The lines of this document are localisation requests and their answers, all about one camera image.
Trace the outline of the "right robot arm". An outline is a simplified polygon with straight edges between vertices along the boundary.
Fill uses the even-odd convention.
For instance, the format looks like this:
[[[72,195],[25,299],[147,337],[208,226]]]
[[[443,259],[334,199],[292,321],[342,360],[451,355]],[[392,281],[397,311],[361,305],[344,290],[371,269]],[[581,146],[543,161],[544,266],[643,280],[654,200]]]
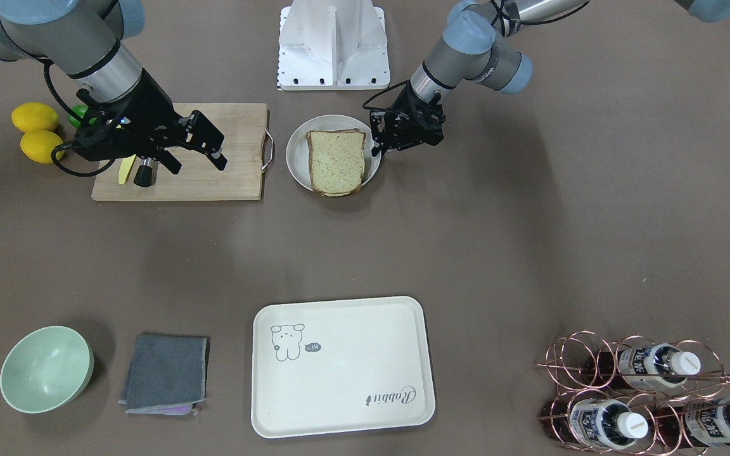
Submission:
[[[170,149],[179,147],[224,170],[223,133],[198,110],[180,115],[125,46],[143,28],[139,1],[0,1],[0,61],[55,65],[78,84],[87,111],[73,139],[53,148],[53,164],[61,151],[103,168],[134,155],[178,174]]]

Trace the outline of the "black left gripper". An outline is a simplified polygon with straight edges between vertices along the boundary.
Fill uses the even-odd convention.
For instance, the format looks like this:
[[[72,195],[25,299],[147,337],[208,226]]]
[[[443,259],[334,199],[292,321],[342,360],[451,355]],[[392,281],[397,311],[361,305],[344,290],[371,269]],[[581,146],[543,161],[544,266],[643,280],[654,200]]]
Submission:
[[[369,101],[397,87],[401,87],[402,92],[391,106],[369,106],[369,125],[375,143],[371,148],[373,158],[391,149],[402,151],[420,144],[435,146],[443,141],[442,125],[446,116],[440,104],[440,90],[433,91],[431,101],[424,101],[409,82],[402,82],[377,92]]]

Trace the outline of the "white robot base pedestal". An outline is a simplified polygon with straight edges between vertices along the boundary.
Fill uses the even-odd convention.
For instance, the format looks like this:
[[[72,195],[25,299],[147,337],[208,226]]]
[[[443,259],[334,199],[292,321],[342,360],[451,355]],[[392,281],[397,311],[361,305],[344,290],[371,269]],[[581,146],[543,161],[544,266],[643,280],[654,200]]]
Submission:
[[[391,81],[385,12],[371,1],[295,1],[280,11],[276,87],[380,90]]]

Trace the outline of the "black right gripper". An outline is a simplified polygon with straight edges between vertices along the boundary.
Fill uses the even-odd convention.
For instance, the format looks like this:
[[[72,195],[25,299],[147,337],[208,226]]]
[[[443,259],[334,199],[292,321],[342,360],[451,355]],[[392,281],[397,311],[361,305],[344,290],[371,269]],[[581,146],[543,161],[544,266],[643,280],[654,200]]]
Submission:
[[[217,170],[225,170],[223,133],[199,110],[180,115],[147,70],[142,71],[133,89],[116,101],[98,102],[93,93],[84,89],[77,92],[89,107],[72,141],[72,150],[81,158],[97,162],[136,154],[178,174],[182,164],[169,149],[180,147],[205,155]]]

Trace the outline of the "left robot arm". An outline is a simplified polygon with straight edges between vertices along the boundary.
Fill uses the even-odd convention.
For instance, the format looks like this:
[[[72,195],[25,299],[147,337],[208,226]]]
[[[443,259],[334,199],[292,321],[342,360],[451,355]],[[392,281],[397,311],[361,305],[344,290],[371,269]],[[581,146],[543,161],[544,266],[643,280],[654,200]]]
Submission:
[[[499,94],[524,90],[533,74],[531,59],[515,47],[515,36],[559,22],[616,22],[635,28],[638,22],[669,13],[687,22],[730,20],[730,1],[458,1],[442,17],[440,30],[418,21],[420,50],[400,47],[402,80],[363,102],[373,144],[367,153],[385,153],[420,145],[435,146],[444,138],[444,101],[462,83]]]

